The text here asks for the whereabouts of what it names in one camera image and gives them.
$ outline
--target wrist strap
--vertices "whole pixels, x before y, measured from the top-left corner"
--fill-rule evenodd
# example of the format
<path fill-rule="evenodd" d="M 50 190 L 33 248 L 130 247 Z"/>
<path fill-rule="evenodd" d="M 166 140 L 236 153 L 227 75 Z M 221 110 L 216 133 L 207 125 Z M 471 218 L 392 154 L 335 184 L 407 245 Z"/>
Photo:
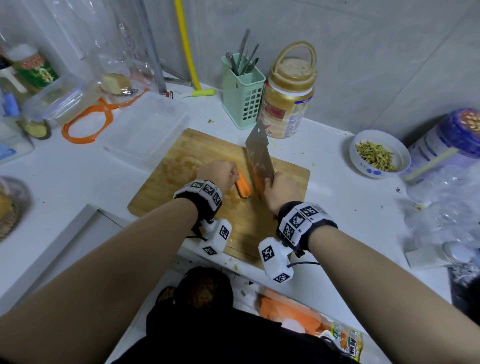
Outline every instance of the wrist strap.
<path fill-rule="evenodd" d="M 333 219 L 317 204 L 293 201 L 283 205 L 278 213 L 277 237 L 300 257 L 308 251 L 308 239 L 315 229 L 330 225 L 338 229 Z"/>
<path fill-rule="evenodd" d="M 186 184 L 173 195 L 174 199 L 180 197 L 189 199 L 197 207 L 198 219 L 195 225 L 202 220 L 211 223 L 222 206 L 223 200 L 220 189 L 213 182 L 207 180 L 195 180 Z"/>

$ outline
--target person's left hand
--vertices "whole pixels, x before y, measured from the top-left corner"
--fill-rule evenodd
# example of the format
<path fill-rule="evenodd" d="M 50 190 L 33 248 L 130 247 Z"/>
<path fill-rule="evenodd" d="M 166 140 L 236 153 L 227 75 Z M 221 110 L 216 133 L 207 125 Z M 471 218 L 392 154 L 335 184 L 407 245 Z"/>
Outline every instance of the person's left hand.
<path fill-rule="evenodd" d="M 222 194 L 226 194 L 239 178 L 237 164 L 230 160 L 215 160 L 204 164 L 197 173 L 197 179 L 213 182 Z"/>

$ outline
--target carrot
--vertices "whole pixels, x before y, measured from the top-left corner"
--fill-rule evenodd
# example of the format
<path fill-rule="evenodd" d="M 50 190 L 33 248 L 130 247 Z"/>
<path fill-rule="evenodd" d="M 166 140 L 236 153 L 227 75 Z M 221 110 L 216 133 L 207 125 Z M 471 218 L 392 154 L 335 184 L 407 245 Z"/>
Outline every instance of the carrot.
<path fill-rule="evenodd" d="M 247 183 L 247 180 L 243 176 L 243 174 L 239 170 L 239 180 L 235 182 L 235 185 L 237 187 L 237 191 L 239 192 L 239 195 L 241 198 L 247 198 L 252 195 L 252 189 Z"/>

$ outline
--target yellow pole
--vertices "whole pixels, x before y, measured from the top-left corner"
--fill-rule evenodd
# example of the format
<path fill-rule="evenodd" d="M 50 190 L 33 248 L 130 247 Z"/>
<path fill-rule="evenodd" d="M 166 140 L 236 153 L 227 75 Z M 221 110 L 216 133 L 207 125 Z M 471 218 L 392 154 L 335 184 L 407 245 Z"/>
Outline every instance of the yellow pole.
<path fill-rule="evenodd" d="M 181 0 L 175 0 L 175 10 L 177 11 L 177 19 L 179 21 L 183 50 L 185 51 L 185 57 L 187 58 L 188 69 L 190 70 L 190 76 L 192 77 L 193 87 L 195 90 L 201 90 L 202 87 L 200 86 L 200 82 L 198 82 L 197 72 L 195 71 L 195 65 L 193 64 L 192 60 L 192 53 L 190 52 L 187 26 L 185 25 L 185 16 L 183 15 L 183 6 Z"/>

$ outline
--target gold jar lid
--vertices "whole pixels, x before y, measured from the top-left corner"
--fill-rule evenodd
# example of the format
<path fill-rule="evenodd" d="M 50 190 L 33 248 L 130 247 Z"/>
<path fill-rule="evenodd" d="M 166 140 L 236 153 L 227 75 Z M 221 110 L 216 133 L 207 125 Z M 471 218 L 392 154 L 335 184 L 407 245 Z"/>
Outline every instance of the gold jar lid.
<path fill-rule="evenodd" d="M 298 57 L 285 57 L 288 52 L 297 47 L 305 47 L 310 51 L 310 62 Z M 274 64 L 272 64 L 269 79 L 286 91 L 307 91 L 317 79 L 316 62 L 317 54 L 310 43 L 304 41 L 294 42 L 286 47 Z"/>

